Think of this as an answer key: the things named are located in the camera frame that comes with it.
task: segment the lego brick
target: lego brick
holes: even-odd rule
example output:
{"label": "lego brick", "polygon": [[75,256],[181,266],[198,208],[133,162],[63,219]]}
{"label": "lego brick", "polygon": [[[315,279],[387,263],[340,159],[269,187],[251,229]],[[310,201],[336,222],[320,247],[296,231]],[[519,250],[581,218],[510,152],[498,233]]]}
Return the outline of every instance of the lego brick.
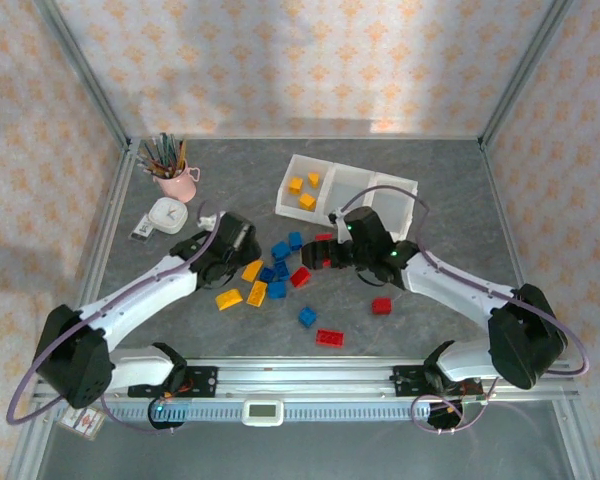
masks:
{"label": "lego brick", "polygon": [[225,310],[229,307],[233,307],[235,304],[242,301],[242,295],[237,288],[221,293],[216,297],[216,305],[218,310]]}
{"label": "lego brick", "polygon": [[298,199],[300,208],[313,212],[316,209],[316,199],[308,193],[303,193]]}
{"label": "lego brick", "polygon": [[291,232],[289,234],[289,246],[292,252],[302,248],[302,235],[300,235],[300,232]]}
{"label": "lego brick", "polygon": [[247,299],[247,305],[259,307],[260,305],[262,305],[262,301],[264,300],[264,296],[266,293],[267,284],[256,280],[253,283],[251,293],[249,294],[249,298]]}
{"label": "lego brick", "polygon": [[276,261],[284,260],[291,255],[291,249],[286,243],[279,242],[271,248],[271,255],[273,255],[273,258],[275,258]]}
{"label": "lego brick", "polygon": [[309,177],[309,185],[311,185],[312,188],[318,188],[320,185],[320,174],[316,172],[309,172],[307,177]]}
{"label": "lego brick", "polygon": [[323,347],[342,348],[344,346],[344,333],[336,330],[321,328],[316,333],[316,345]]}
{"label": "lego brick", "polygon": [[298,315],[298,320],[305,327],[309,328],[311,325],[313,325],[315,323],[316,317],[317,317],[316,312],[311,310],[309,307],[304,307],[302,310],[300,310],[300,315]]}
{"label": "lego brick", "polygon": [[300,177],[293,177],[289,182],[289,192],[294,195],[300,195],[302,191],[303,180]]}
{"label": "lego brick", "polygon": [[275,272],[275,270],[272,270],[269,267],[264,267],[262,269],[262,271],[260,272],[260,278],[259,278],[259,280],[261,282],[271,283],[271,282],[273,282],[274,278],[276,278],[276,272]]}
{"label": "lego brick", "polygon": [[300,267],[291,275],[291,283],[293,283],[294,287],[298,288],[306,284],[310,278],[311,273],[309,273],[307,267]]}
{"label": "lego brick", "polygon": [[271,282],[267,288],[269,298],[284,298],[287,296],[287,288],[284,282]]}
{"label": "lego brick", "polygon": [[282,280],[282,281],[289,280],[289,277],[291,275],[289,274],[289,269],[287,268],[287,263],[284,260],[276,262],[275,269],[276,269],[276,275],[278,276],[278,280]]}
{"label": "lego brick", "polygon": [[246,280],[247,282],[253,282],[256,278],[258,278],[258,272],[262,268],[262,265],[264,265],[262,260],[255,260],[251,262],[244,269],[244,272],[242,272],[242,279]]}
{"label": "lego brick", "polygon": [[388,315],[391,313],[391,299],[378,297],[371,303],[371,311],[376,315]]}

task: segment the cable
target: cable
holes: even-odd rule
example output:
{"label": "cable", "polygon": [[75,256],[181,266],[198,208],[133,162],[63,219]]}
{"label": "cable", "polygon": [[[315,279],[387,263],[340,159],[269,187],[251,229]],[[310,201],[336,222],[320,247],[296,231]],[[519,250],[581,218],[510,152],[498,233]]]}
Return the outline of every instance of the cable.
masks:
{"label": "cable", "polygon": [[[487,392],[487,405],[489,404],[489,400],[491,399],[491,395],[493,394],[493,391],[496,388],[496,384],[498,383],[498,378],[494,378],[493,379],[493,383],[491,384],[491,388],[489,389],[489,391]],[[460,423],[462,423],[462,421],[464,420],[464,414],[460,412],[460,410],[458,410],[458,408],[451,403],[449,400],[447,400],[446,398],[443,398],[439,395],[432,395],[432,394],[424,394],[424,395],[420,395],[418,397],[416,397],[413,402],[411,403],[411,408],[409,409],[411,412],[411,419],[413,420],[413,423],[415,424],[416,427],[418,427],[420,430],[427,432],[427,433],[435,433],[436,435],[441,435],[443,433],[450,433],[450,434],[454,434],[456,432],[461,432],[462,430],[466,430],[470,427],[472,427],[473,425],[476,424],[476,422],[478,420],[480,420],[480,418],[482,417],[482,415],[484,415],[484,411],[487,409],[487,405],[484,405],[482,407],[482,409],[480,410],[480,412],[478,412],[478,415],[476,415],[476,417],[471,420],[469,423],[459,426],[457,428],[450,428],[448,430],[443,430],[441,428],[437,429],[437,430],[433,430],[431,428],[427,428],[423,425],[420,425],[417,421],[416,421],[416,403],[419,402],[420,400],[423,400],[425,398],[435,398],[437,400],[440,400],[442,403],[444,403],[447,407],[451,408],[453,410],[453,412],[458,415],[458,417],[460,417]]]}
{"label": "cable", "polygon": [[454,280],[457,280],[460,283],[468,285],[480,292],[486,293],[488,295],[492,295],[501,300],[506,300],[507,302],[510,302],[510,303],[516,305],[517,307],[523,308],[523,309],[539,316],[540,318],[542,318],[543,320],[546,320],[547,322],[549,322],[551,325],[553,325],[557,329],[566,333],[567,336],[569,336],[571,338],[571,340],[573,340],[576,348],[578,349],[578,352],[580,352],[580,356],[582,357],[582,365],[575,370],[547,370],[546,373],[550,373],[552,375],[565,376],[565,377],[571,377],[571,376],[577,377],[580,375],[584,375],[585,373],[587,373],[589,371],[589,366],[590,366],[589,356],[587,355],[587,350],[586,350],[584,344],[580,341],[578,336],[569,327],[567,327],[565,324],[560,322],[557,318],[552,317],[548,313],[540,310],[539,308],[534,307],[533,305],[529,305],[525,302],[518,300],[517,298],[515,298],[515,296],[503,294],[503,293],[497,292],[495,290],[490,290],[489,288],[484,287],[484,286],[480,285],[479,283],[474,282],[473,280],[469,280],[468,278],[465,278],[462,275],[458,275],[457,273],[451,272],[451,271],[447,270],[446,268],[440,266],[438,263],[436,263],[436,261],[433,258],[431,258],[431,256],[427,253],[427,249],[426,249],[424,243],[422,242],[422,238],[420,237],[420,234],[422,232],[422,227],[424,226],[424,223],[427,220],[427,215],[429,215],[429,211],[431,209],[429,208],[429,205],[424,200],[422,200],[420,197],[418,197],[417,195],[414,195],[413,193],[405,190],[404,188],[394,187],[393,185],[376,185],[375,187],[365,188],[360,193],[354,195],[351,198],[351,200],[349,200],[345,204],[345,206],[342,207],[342,209],[341,209],[342,212],[345,212],[346,210],[348,210],[349,207],[351,207],[351,205],[353,205],[353,203],[356,200],[358,200],[363,195],[366,195],[368,192],[371,192],[373,190],[383,190],[383,189],[395,190],[396,192],[404,193],[408,197],[411,197],[413,200],[418,202],[424,208],[424,215],[422,215],[420,222],[415,227],[416,244],[418,245],[418,249],[420,250],[420,253],[422,253],[422,256],[425,258],[425,260],[427,262],[429,262],[429,264],[431,266],[435,267],[435,269],[437,271],[442,272],[446,276],[453,278]]}
{"label": "cable", "polygon": [[[200,207],[198,208],[198,218],[200,218],[200,212],[202,211],[202,207],[205,204],[205,202],[202,202],[202,204],[200,205]],[[47,348],[45,348],[40,355],[38,355],[34,360],[33,363],[31,364],[31,367],[29,367],[29,370],[27,370],[27,372],[24,374],[24,376],[22,377],[22,379],[20,380],[20,383],[18,384],[18,386],[16,387],[15,392],[13,393],[13,396],[11,397],[11,401],[9,402],[9,408],[7,409],[7,423],[9,425],[21,425],[23,423],[28,422],[29,420],[33,420],[34,418],[36,418],[38,415],[43,414],[44,412],[46,412],[47,410],[49,410],[50,408],[52,408],[54,405],[56,405],[60,400],[62,400],[61,396],[58,396],[57,398],[51,400],[49,403],[47,403],[46,405],[40,407],[39,409],[35,410],[34,412],[25,415],[24,417],[20,417],[20,418],[15,418],[15,411],[16,411],[16,407],[18,406],[18,403],[20,402],[20,399],[22,397],[22,393],[24,392],[24,389],[26,388],[27,384],[29,383],[29,381],[31,380],[31,378],[33,377],[33,375],[36,373],[36,370],[38,370],[38,368],[40,368],[40,366],[42,365],[42,363],[47,360],[47,358],[49,358],[51,356],[51,354],[65,341],[67,340],[69,337],[71,337],[74,333],[76,333],[78,330],[80,330],[83,327],[86,327],[87,325],[89,325],[90,323],[94,322],[95,320],[101,318],[103,315],[105,315],[108,311],[112,310],[113,308],[115,308],[117,305],[119,305],[121,302],[123,302],[125,299],[127,299],[129,296],[133,295],[134,293],[136,293],[137,291],[141,290],[142,288],[146,287],[147,285],[153,284],[153,283],[157,283],[160,282],[161,280],[167,278],[170,275],[174,275],[176,273],[179,273],[180,271],[183,271],[187,268],[189,268],[189,266],[195,262],[196,260],[198,260],[209,248],[209,246],[211,245],[211,242],[213,242],[213,240],[215,239],[217,233],[218,233],[218,229],[220,228],[220,210],[218,210],[218,213],[216,214],[216,221],[215,224],[213,226],[213,230],[211,231],[211,234],[207,237],[207,240],[204,242],[204,244],[202,245],[202,247],[200,248],[200,250],[198,250],[189,260],[185,261],[184,263],[170,268],[169,270],[165,270],[164,272],[161,272],[153,277],[148,277],[145,278],[144,280],[130,286],[128,289],[126,289],[124,292],[122,292],[120,295],[118,295],[117,297],[113,298],[110,302],[108,302],[107,304],[105,304],[100,310],[98,310],[97,312],[93,313],[92,315],[90,315],[89,317],[87,317],[84,320],[81,320],[79,323],[75,324],[73,327],[69,328],[66,332],[64,332],[62,335],[60,335],[58,338],[56,338],[53,342],[51,342]],[[105,406],[105,412],[109,413],[110,410],[108,408],[106,408],[106,403],[104,402],[104,395],[103,397],[101,397],[101,401],[103,406]]]}

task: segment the pink mug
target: pink mug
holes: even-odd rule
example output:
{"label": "pink mug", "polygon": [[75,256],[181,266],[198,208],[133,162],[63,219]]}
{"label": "pink mug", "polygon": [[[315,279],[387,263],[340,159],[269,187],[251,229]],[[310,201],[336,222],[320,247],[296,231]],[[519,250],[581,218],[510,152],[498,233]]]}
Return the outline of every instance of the pink mug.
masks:
{"label": "pink mug", "polygon": [[160,185],[165,196],[187,203],[196,196],[196,184],[200,180],[200,169],[189,167],[186,163],[182,173],[174,178],[153,177],[153,181]]}

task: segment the small white device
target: small white device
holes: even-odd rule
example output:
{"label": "small white device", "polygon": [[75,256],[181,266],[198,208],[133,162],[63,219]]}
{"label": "small white device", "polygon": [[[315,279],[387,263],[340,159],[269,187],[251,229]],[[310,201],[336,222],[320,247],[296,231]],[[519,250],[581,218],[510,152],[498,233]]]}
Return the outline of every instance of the small white device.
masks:
{"label": "small white device", "polygon": [[249,427],[277,427],[284,420],[284,403],[280,400],[245,400],[242,423]]}
{"label": "small white device", "polygon": [[173,198],[162,197],[151,207],[149,221],[161,232],[178,233],[187,221],[189,212],[184,203]]}

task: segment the white sorting tray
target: white sorting tray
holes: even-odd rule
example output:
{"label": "white sorting tray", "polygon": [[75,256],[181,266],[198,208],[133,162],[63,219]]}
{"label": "white sorting tray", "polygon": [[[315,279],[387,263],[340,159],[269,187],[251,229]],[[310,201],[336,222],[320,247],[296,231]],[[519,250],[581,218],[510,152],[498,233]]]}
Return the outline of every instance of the white sorting tray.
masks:
{"label": "white sorting tray", "polygon": [[[307,177],[309,172],[320,174],[318,188],[312,188],[309,185]],[[300,208],[298,205],[300,195],[289,192],[289,182],[292,177],[300,177],[304,180],[301,193],[308,193],[316,199],[315,211],[309,212]],[[349,167],[340,163],[326,162],[304,155],[293,155],[278,189],[276,213],[333,227],[329,222],[329,213],[338,207],[343,207],[356,193],[376,185],[400,187],[414,195],[418,192],[418,182],[414,180]],[[361,205],[369,206],[378,213],[384,227],[391,232],[394,241],[407,238],[407,232],[413,220],[413,199],[393,190],[374,190],[357,200],[352,208]]]}

